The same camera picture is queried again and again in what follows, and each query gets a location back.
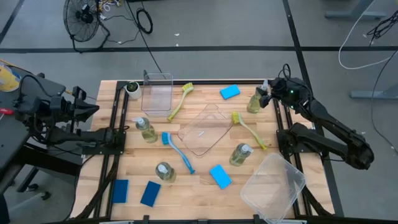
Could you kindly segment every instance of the wooden table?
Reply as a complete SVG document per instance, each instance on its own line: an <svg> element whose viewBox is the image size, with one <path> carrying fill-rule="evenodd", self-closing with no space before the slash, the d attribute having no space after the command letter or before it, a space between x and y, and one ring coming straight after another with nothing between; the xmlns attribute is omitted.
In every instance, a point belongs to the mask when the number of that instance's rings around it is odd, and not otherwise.
<svg viewBox="0 0 398 224"><path fill-rule="evenodd" d="M97 105L100 109L94 114L92 130L109 126L116 82L113 80L101 82L97 96ZM120 158L118 169L118 179L129 180L129 192L127 203L113 205L112 220L142 220L144 215L150 215L151 220L248 219L255 214L242 201L239 192L264 157L271 152L279 153L275 135L277 121L274 107L270 104L258 114L246 111L246 105L254 94L255 85L239 85L241 94L228 100L222 99L220 95L220 89L227 85L195 85L194 87L195 90L186 97L182 109L171 123L167 122L166 118L149 118L159 133L157 142L153 144L148 144L143 140L140 131L131 121L135 117L147 117L141 111L141 100L129 100L126 125L130 126L130 129L127 131L126 148ZM173 108L178 105L182 93L181 86L174 86ZM124 94L121 94L119 110L122 108L123 97ZM198 158L193 155L178 138L177 132L197 116L207 104L216 104L225 113L240 112L244 122L257 131L268 146L268 150L262 151L247 129L240 124L234 124L204 157ZM286 120L284 116L282 117L286 128ZM120 116L117 117L116 124L119 124L119 119ZM311 126L310 122L294 113L292 113L292 119L293 122ZM172 133L173 142L187 155L196 170L193 175L189 174L179 154L170 146L162 144L160 137L162 131ZM252 146L254 152L241 167L235 167L229 164L229 157L241 142ZM323 207L333 213L329 188L319 156L315 153L301 153L300 157L308 188ZM71 217L78 215L96 192L102 161L103 156L95 156L82 168ZM177 180L172 184L160 180L154 172L156 165L162 161L168 162L177 171ZM209 170L217 164L221 164L233 180L232 184L224 190L220 190L209 174ZM153 208L140 203L149 180L162 185ZM107 198L108 193L105 192L101 215L104 215ZM301 197L299 198L300 211L303 213L300 199ZM293 217L293 211L290 209L286 218Z"/></svg>

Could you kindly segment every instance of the concrete floor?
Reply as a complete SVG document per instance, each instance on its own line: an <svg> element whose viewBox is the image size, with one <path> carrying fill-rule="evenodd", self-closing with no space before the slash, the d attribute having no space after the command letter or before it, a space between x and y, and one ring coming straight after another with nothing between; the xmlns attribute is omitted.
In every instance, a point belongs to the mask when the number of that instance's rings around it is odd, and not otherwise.
<svg viewBox="0 0 398 224"><path fill-rule="evenodd" d="M25 0L4 40L1 49L61 49L72 43L63 26L63 1ZM323 17L326 10L348 10L356 1L289 1L301 46L340 46L353 21L334 21ZM0 30L4 27L15 1L0 2ZM131 4L133 10L139 3ZM289 25L282 1L276 0L163 0L145 2L154 21L154 32L146 35L151 47L265 45L293 46ZM395 0L376 1L370 10L380 10L391 15L398 9ZM112 7L105 14L127 15L124 8ZM360 22L347 42L347 46L368 45L370 38L363 34L378 22ZM111 38L117 41L130 39L137 28L131 21L115 18L106 22ZM394 27L374 45L397 45L397 28ZM99 30L89 42L79 47L95 47L103 38ZM143 47L142 38L122 46L107 43L105 47ZM389 57L392 52L343 52L345 65L359 66ZM337 59L337 52L304 52L305 63L315 97L329 112L347 126L364 133L375 153L375 161L367 171L356 170L344 163L333 162L338 192L346 217L398 220L397 156L384 140L376 134L370 122L370 101L352 100L351 90L371 90L382 65L361 70L345 70ZM148 52L119 53L41 53L0 54L33 73L43 72L46 78L71 89L79 85L88 95L96 96L101 80L135 79L142 77L143 69L156 72L157 68ZM293 76L301 77L294 51L212 51L212 52L154 52L154 57L164 72L174 78L274 78L284 63L289 63ZM377 90L396 82L398 59L394 58L385 69ZM382 133L398 145L395 101L375 101L374 120ZM89 129L90 122L80 124ZM62 156L79 162L68 154ZM25 167L16 179L19 184L29 171ZM45 202L24 209L12 223L41 223L62 220L70 210L73 200L73 178L52 177L39 172L34 182L52 193ZM19 194L15 187L6 192L10 207L29 198L31 193Z"/></svg>

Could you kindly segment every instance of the transparent plastic tray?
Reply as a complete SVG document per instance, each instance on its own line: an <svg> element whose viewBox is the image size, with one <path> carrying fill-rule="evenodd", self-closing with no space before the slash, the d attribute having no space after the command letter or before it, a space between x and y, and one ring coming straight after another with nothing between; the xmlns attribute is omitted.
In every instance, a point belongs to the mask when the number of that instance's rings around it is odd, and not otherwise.
<svg viewBox="0 0 398 224"><path fill-rule="evenodd" d="M267 223L279 223L305 186L305 176L270 153L241 190L241 198Z"/></svg>
<svg viewBox="0 0 398 224"><path fill-rule="evenodd" d="M202 157L232 125L232 119L222 114L218 106L207 105L196 118L178 131L178 137L194 155Z"/></svg>
<svg viewBox="0 0 398 224"><path fill-rule="evenodd" d="M172 112L173 76L144 74L141 110L151 117L167 117Z"/></svg>

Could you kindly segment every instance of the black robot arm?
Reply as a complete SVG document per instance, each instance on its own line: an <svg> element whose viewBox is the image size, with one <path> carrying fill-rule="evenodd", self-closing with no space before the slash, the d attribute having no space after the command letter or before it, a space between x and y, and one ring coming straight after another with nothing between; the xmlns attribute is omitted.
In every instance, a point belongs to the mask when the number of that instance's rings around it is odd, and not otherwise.
<svg viewBox="0 0 398 224"><path fill-rule="evenodd" d="M317 152L332 152L356 169L368 169L374 160L374 154L365 138L332 117L326 108L314 99L311 90L302 80L290 77L290 68L287 64L281 72L285 77L268 80L267 90L257 88L261 94L261 107L264 108L272 98L275 98L283 105L294 109L296 114L299 113L307 120L323 126L346 145L316 134L298 123L285 132L289 135L287 139L294 145L303 143L309 148L315 146Z"/></svg>

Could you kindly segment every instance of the soap bottle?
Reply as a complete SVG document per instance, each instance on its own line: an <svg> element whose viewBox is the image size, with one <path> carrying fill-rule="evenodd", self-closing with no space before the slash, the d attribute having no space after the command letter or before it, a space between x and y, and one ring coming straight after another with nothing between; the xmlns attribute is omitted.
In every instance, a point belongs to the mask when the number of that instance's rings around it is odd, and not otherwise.
<svg viewBox="0 0 398 224"><path fill-rule="evenodd" d="M260 86L260 89L266 91L268 87L267 80L264 80L264 83ZM249 113L258 113L260 111L260 93L255 90L254 95L250 98L247 110Z"/></svg>
<svg viewBox="0 0 398 224"><path fill-rule="evenodd" d="M161 162L160 164L158 164L156 166L155 172L156 175L160 177L162 180L170 183L174 182L177 176L177 173L175 172L174 168L172 168L166 162Z"/></svg>
<svg viewBox="0 0 398 224"><path fill-rule="evenodd" d="M250 156L253 152L253 148L248 144L238 144L231 157L229 158L229 163L234 166L241 166L244 160Z"/></svg>
<svg viewBox="0 0 398 224"><path fill-rule="evenodd" d="M142 137L148 143L154 143L157 140L157 133L152 125L149 124L147 118L134 118L133 121L136 122L136 127L141 131Z"/></svg>

